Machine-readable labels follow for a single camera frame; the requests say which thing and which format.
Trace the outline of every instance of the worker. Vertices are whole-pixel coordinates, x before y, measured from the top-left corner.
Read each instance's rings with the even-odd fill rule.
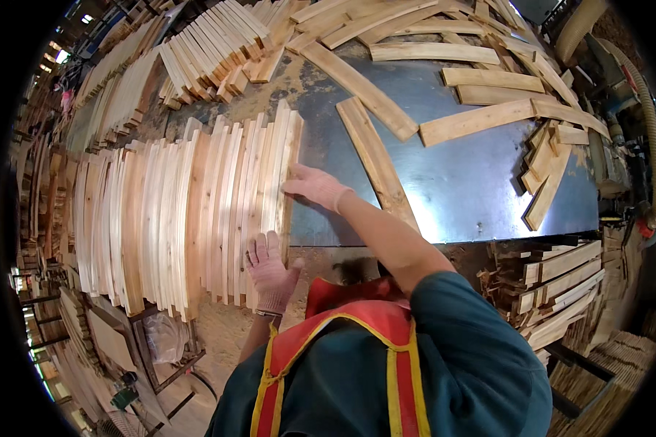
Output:
[[[525,338],[408,224],[290,170],[284,192],[344,217],[393,277],[315,280],[306,319],[277,334],[302,263],[284,267],[275,232],[250,241],[257,313],[206,435],[544,436],[551,388]]]

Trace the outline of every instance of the dark green long-sleeve shirt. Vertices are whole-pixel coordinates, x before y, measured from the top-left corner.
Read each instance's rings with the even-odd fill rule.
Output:
[[[433,436],[543,436],[546,370],[525,339],[459,274],[434,273],[411,298]],[[207,436],[248,436],[266,346],[231,374]],[[337,320],[285,380],[280,436],[388,436],[386,347]]]

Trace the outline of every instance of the pink work glove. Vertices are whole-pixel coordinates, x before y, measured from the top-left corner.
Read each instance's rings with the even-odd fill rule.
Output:
[[[260,233],[255,240],[248,241],[246,258],[259,299],[257,310],[283,315],[297,287],[304,260],[295,259],[287,270],[282,264],[280,240],[274,231],[268,232],[266,239],[265,234]]]
[[[338,212],[338,200],[348,191],[354,191],[338,182],[330,174],[301,164],[289,166],[294,179],[282,185],[282,190],[289,194],[300,194],[334,213]]]

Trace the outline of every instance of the flexible dust collection hose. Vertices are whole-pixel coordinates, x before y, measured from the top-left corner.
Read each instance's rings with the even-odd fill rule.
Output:
[[[647,126],[648,148],[651,152],[651,185],[653,186],[653,196],[651,200],[651,210],[647,216],[647,227],[649,229],[656,229],[656,110],[653,106],[653,99],[651,99],[647,83],[644,82],[644,78],[639,74],[639,70],[637,70],[637,67],[632,64],[624,53],[622,53],[622,50],[616,48],[606,39],[598,39],[598,41],[608,52],[617,58],[619,63],[624,66],[627,71],[629,71],[634,84],[637,86],[639,103],[641,103],[641,110],[644,112],[644,124]]]
[[[606,9],[605,0],[583,0],[578,5],[556,40],[556,54],[564,65],[569,66],[569,60],[578,47],[578,43],[593,28]]]

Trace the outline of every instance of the plastic bag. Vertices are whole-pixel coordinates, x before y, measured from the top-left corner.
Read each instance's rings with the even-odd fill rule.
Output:
[[[184,323],[158,312],[143,319],[143,328],[154,364],[176,363],[182,359],[184,345],[190,339]]]

